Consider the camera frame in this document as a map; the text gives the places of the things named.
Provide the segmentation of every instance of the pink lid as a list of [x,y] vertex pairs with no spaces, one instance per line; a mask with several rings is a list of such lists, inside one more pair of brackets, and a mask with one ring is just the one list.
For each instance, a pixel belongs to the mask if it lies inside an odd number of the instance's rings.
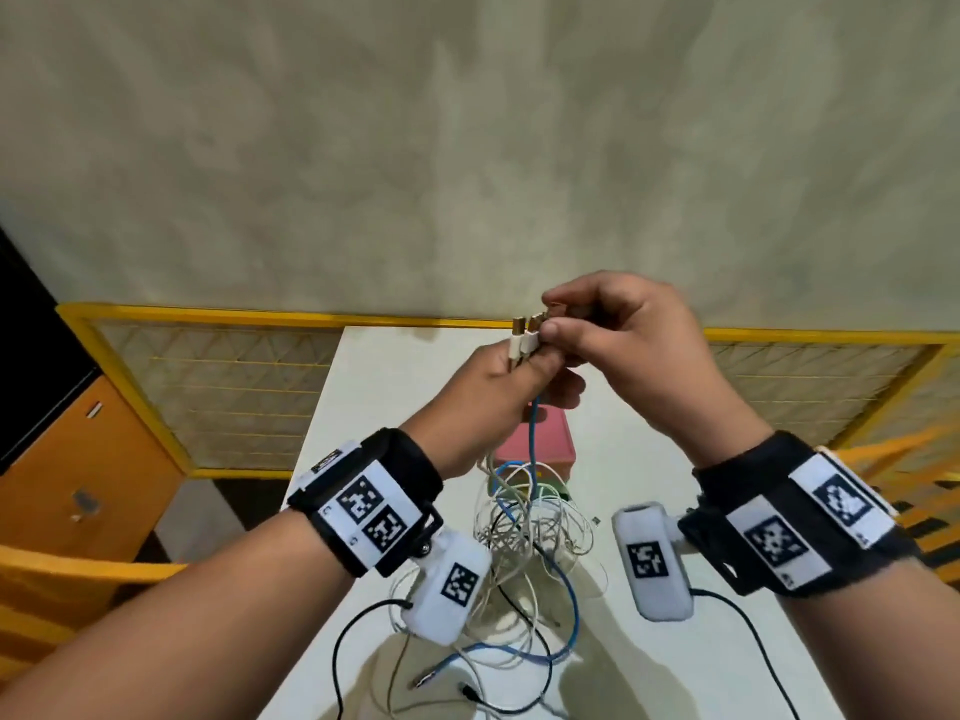
[[[534,436],[536,461],[550,465],[566,463],[573,465],[577,453],[573,449],[573,437],[570,436],[570,426],[567,424],[567,414],[557,407],[540,407],[546,412],[546,419],[536,423]],[[507,441],[500,445],[493,455],[497,462],[519,460],[529,462],[530,448],[527,442],[529,424],[521,423]]]

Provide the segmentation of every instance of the person's left arm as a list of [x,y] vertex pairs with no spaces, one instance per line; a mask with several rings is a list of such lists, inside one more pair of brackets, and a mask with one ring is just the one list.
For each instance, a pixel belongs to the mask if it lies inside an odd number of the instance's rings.
[[[400,428],[448,479],[503,442],[534,397],[571,408],[583,387],[552,347],[509,372],[503,341],[477,349]],[[353,584],[306,517],[284,510],[18,677],[0,716],[256,718]]]

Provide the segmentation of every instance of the person's left hand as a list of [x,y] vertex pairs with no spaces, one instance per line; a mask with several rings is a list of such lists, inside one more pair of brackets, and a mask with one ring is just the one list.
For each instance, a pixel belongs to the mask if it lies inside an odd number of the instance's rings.
[[444,480],[466,474],[499,447],[537,396],[540,404],[561,409],[580,403],[586,382],[564,367],[560,350],[542,346],[510,371],[508,347],[509,341],[501,340],[477,348],[439,394],[400,425]]

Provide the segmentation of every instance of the black cable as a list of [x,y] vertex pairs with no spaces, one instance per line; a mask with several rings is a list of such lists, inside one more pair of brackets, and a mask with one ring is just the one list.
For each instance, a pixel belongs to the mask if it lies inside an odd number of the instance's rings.
[[[549,656],[550,647],[547,645],[546,639],[544,639],[544,635],[540,633],[539,629],[534,627],[533,619],[527,616],[526,611],[524,611],[517,604],[517,602],[515,602],[512,598],[510,598],[507,592],[503,590],[503,586],[501,586],[498,583],[496,588],[500,593],[500,595],[503,596],[503,598],[507,601],[508,604],[510,604],[510,608],[513,609],[521,619],[523,619],[523,621],[526,623],[528,627],[534,630],[534,634],[536,634],[536,638],[540,641],[540,644],[543,645],[543,652]],[[552,661],[547,662],[547,665],[546,665],[546,682],[543,684],[543,689],[539,691],[539,694],[536,695],[534,700],[532,700],[531,702],[527,702],[522,707],[518,707],[516,709],[497,707],[495,704],[490,704],[489,702],[486,702],[480,697],[477,691],[473,687],[471,687],[469,684],[462,684],[460,686],[460,692],[462,696],[465,697],[470,702],[476,703],[477,705],[483,708],[492,710],[494,713],[497,713],[499,715],[522,715],[524,713],[528,713],[529,711],[533,710],[537,705],[543,702],[544,697],[546,696],[546,691],[550,689],[551,682],[553,682],[553,662]]]
[[384,599],[383,601],[378,601],[375,604],[370,604],[360,613],[346,622],[346,626],[343,627],[343,631],[340,632],[340,636],[337,637],[336,644],[333,645],[333,691],[337,693],[337,720],[341,720],[344,716],[344,696],[340,692],[340,679],[337,677],[337,655],[340,654],[340,642],[344,640],[344,636],[347,632],[354,626],[360,619],[366,617],[370,612],[380,607],[402,607],[403,609],[413,609],[413,604],[411,604],[406,599]]
[[777,676],[777,672],[774,670],[774,665],[770,662],[770,657],[767,655],[767,650],[764,648],[763,642],[761,641],[761,635],[758,633],[757,627],[754,626],[754,622],[752,622],[750,617],[747,616],[747,612],[723,594],[714,593],[713,591],[709,591],[705,588],[691,588],[690,593],[692,593],[694,596],[709,596],[713,599],[719,599],[724,604],[731,607],[745,622],[747,622],[747,627],[750,629],[750,632],[753,634],[753,638],[756,640],[756,646],[760,648],[760,653],[763,655],[763,662],[766,663],[767,670],[769,670],[770,676],[776,683],[776,688],[780,691],[780,694],[783,695],[783,700],[786,701],[787,707],[790,708],[790,713],[793,714],[794,720],[800,720],[800,715],[797,713],[797,708],[793,706],[793,701],[790,700],[790,695],[786,693],[784,684]]

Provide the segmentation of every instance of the orange cabinet door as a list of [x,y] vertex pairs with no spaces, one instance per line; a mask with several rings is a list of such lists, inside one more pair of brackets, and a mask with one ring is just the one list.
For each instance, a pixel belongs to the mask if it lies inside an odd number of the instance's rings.
[[131,561],[183,480],[101,376],[0,475],[0,544]]

